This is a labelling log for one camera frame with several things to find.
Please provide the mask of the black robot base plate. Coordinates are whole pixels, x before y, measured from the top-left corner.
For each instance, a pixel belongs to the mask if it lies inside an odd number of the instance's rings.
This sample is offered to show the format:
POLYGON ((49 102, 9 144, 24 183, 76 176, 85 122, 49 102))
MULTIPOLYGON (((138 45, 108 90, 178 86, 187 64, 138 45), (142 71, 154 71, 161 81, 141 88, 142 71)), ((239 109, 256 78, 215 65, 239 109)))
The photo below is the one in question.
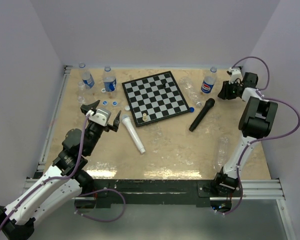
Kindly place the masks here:
POLYGON ((110 208, 112 204, 127 205, 194 205, 209 208, 211 198, 229 199, 241 196, 212 189, 212 180, 173 179, 95 179, 79 194, 91 198, 97 208, 110 208))

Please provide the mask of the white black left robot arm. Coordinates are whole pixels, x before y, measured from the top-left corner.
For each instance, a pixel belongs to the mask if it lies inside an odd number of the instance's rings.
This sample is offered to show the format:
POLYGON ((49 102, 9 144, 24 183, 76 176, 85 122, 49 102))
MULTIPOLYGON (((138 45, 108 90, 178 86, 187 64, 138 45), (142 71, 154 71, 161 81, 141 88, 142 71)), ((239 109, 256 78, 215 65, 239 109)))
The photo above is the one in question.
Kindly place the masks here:
POLYGON ((68 200, 95 196, 94 179, 83 169, 103 132, 117 132, 120 115, 113 124, 111 112, 99 108, 99 101, 81 105, 85 119, 82 128, 69 130, 62 150, 46 172, 20 197, 6 206, 0 205, 0 233, 9 240, 27 240, 35 226, 68 200))

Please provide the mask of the Pepsi labelled bottle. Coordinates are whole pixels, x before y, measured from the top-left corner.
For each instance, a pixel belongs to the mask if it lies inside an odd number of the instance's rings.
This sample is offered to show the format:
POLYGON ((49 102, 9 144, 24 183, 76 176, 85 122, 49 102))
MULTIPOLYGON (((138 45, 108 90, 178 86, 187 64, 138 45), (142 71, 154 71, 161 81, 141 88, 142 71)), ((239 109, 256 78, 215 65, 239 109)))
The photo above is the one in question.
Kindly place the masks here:
POLYGON ((203 94, 211 93, 216 81, 217 81, 217 68, 211 67, 210 70, 205 74, 203 82, 201 84, 201 92, 203 94))

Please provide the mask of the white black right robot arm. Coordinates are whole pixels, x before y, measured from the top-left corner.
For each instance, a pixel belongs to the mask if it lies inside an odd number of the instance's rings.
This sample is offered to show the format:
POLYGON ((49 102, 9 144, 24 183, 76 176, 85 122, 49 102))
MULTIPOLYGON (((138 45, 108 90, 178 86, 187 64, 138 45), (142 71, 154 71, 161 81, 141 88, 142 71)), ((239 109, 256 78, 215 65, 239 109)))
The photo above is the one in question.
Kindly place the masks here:
POLYGON ((211 183, 212 192, 220 197, 234 193, 240 188, 240 176, 250 154, 272 129, 278 104, 264 100, 257 90, 258 75, 246 72, 242 80, 224 81, 218 97, 222 100, 241 98, 246 102, 239 120, 240 140, 226 164, 211 183))

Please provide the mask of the clear bottle without label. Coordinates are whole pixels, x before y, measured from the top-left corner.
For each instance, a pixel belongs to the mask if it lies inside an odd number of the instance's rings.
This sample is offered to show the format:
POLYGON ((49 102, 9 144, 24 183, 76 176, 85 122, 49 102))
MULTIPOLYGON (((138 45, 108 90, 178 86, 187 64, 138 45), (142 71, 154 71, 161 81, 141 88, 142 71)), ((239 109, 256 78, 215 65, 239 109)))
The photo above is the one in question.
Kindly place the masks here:
POLYGON ((180 78, 179 84, 181 87, 183 87, 187 96, 194 103, 194 105, 198 108, 201 108, 203 104, 199 98, 198 92, 196 91, 192 80, 189 77, 184 76, 180 78))

